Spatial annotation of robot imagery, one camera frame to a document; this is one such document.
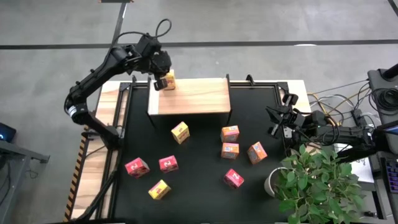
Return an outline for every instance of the black mat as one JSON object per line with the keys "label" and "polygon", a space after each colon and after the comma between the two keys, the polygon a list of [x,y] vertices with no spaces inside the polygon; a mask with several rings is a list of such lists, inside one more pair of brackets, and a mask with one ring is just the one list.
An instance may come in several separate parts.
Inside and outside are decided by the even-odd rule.
{"label": "black mat", "polygon": [[[203,222],[282,222],[287,216],[278,212],[279,201],[268,196],[264,181],[284,158],[283,140],[266,134],[272,126],[266,106],[275,106],[273,88],[232,88],[233,114],[230,125],[237,124],[240,154],[236,160],[222,159],[220,133],[227,114],[196,114],[148,117],[147,90],[132,93],[127,120],[121,176],[117,190],[115,217],[132,218],[139,223],[203,223]],[[191,136],[178,145],[171,129],[184,121]],[[260,141],[268,157],[252,165],[247,155],[250,145]],[[158,160],[174,155],[179,170],[164,174]],[[135,179],[124,164],[140,157],[151,171]],[[233,190],[223,181],[232,168],[244,178]],[[148,190],[160,179],[170,187],[162,200],[153,200]]]}

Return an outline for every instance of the desk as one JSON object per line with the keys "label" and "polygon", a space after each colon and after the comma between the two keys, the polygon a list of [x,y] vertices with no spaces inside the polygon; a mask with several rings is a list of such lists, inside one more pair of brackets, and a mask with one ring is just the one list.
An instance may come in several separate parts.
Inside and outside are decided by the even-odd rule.
{"label": "desk", "polygon": [[[303,112],[310,112],[310,105],[307,98],[307,91],[305,89],[303,80],[267,80],[263,82],[287,82],[289,92],[298,95],[298,102],[295,105],[297,109]],[[124,82],[106,82],[101,89],[96,109],[96,117],[105,124],[113,124],[114,118],[118,117],[117,125],[122,126],[125,122],[125,109],[128,94],[123,92],[119,94],[121,83]],[[116,107],[117,102],[121,102],[119,108]],[[87,153],[103,145],[98,138],[89,141],[87,138],[82,138],[80,143],[80,150],[76,160],[76,166],[72,177],[70,186],[70,193],[67,200],[67,209],[65,210],[64,221],[71,218],[79,217],[92,202],[95,195],[98,193],[101,183],[103,181],[103,174],[108,174],[109,170],[104,169],[106,166],[106,157],[111,156],[110,169],[114,167],[116,161],[117,151],[109,153],[107,149],[99,150],[98,152],[84,158]],[[106,217],[109,212],[109,200],[112,187],[108,190],[105,198],[101,217]]]}

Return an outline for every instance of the pink cube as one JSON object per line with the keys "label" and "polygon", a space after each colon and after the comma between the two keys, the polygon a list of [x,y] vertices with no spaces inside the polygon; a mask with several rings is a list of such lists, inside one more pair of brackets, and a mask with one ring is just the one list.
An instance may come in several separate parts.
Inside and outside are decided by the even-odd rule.
{"label": "pink cube", "polygon": [[174,156],[169,156],[163,159],[159,159],[159,165],[161,171],[167,173],[173,170],[178,170],[177,160]]}
{"label": "pink cube", "polygon": [[224,176],[224,181],[231,186],[232,188],[236,189],[240,187],[244,179],[237,173],[235,170],[230,169]]}
{"label": "pink cube", "polygon": [[127,173],[135,178],[139,178],[150,171],[148,164],[146,164],[146,162],[144,162],[141,158],[134,159],[124,166],[127,170]]}

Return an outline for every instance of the gray floor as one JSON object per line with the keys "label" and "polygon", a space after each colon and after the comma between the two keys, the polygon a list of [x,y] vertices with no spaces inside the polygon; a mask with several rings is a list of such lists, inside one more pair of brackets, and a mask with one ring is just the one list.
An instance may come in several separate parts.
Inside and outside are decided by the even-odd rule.
{"label": "gray floor", "polygon": [[[96,0],[2,0],[0,45],[109,43],[120,6]],[[173,21],[173,28],[160,39],[163,42],[398,39],[398,17],[387,0],[136,1],[126,9],[122,32],[153,34],[165,17]],[[137,38],[130,35],[120,42]],[[229,73],[231,79],[242,80],[250,73],[257,80],[302,79],[307,91],[364,80],[368,70],[398,62],[394,44],[167,50],[177,78]],[[73,83],[97,67],[105,53],[106,49],[0,50],[0,122],[18,130],[18,145],[51,154],[46,166],[31,164],[39,177],[26,177],[13,223],[62,220],[81,131],[63,112],[63,101]],[[113,80],[130,78],[124,74]],[[360,86],[321,96],[350,96]],[[89,99],[91,108],[96,96]],[[366,102],[361,109],[374,113]]]}

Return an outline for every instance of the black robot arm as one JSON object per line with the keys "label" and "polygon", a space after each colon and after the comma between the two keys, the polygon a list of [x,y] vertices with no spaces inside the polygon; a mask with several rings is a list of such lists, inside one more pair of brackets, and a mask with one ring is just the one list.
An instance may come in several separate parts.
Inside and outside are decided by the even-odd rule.
{"label": "black robot arm", "polygon": [[143,35],[136,45],[111,47],[104,62],[76,85],[70,88],[65,99],[64,110],[76,124],[85,124],[101,136],[108,149],[119,147],[119,134],[116,128],[103,124],[88,111],[87,98],[106,81],[115,75],[132,71],[154,75],[156,90],[167,87],[161,79],[170,70],[171,60],[156,37]]}

